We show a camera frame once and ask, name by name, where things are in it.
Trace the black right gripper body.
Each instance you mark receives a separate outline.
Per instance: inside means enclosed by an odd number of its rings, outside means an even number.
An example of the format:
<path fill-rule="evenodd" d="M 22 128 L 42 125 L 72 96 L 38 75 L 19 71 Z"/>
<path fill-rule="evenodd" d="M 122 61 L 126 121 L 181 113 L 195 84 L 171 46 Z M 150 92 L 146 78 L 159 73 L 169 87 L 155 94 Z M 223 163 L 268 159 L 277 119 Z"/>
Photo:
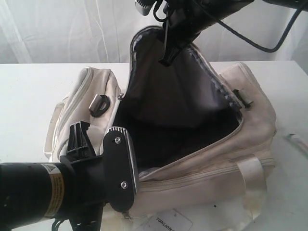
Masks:
<path fill-rule="evenodd" d="M 198 35 L 251 3 L 251 0 L 169 0 L 168 32 L 176 36 Z"/>

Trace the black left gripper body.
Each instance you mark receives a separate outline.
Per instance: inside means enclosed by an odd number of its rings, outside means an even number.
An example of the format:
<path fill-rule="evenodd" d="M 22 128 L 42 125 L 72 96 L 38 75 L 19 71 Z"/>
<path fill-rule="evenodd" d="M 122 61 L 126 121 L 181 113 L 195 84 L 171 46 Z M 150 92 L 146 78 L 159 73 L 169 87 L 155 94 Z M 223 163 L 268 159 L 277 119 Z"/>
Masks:
<path fill-rule="evenodd" d="M 107 203 L 103 158 L 96 155 L 87 135 L 90 124 L 76 122 L 69 128 L 66 154 L 60 162 L 68 169 L 68 208 L 65 219 L 74 231 L 99 231 Z"/>

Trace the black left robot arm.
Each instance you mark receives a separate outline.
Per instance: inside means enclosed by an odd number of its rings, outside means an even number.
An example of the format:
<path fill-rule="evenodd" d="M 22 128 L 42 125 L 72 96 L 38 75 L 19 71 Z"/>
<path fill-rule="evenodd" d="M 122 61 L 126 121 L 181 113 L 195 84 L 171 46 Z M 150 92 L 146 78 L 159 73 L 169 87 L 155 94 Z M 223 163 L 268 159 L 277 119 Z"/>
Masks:
<path fill-rule="evenodd" d="M 2 163 L 0 228 L 10 231 L 53 219 L 56 231 L 69 221 L 75 231 L 98 231 L 107 202 L 103 159 L 87 135 L 89 123 L 69 128 L 65 154 L 53 163 Z"/>

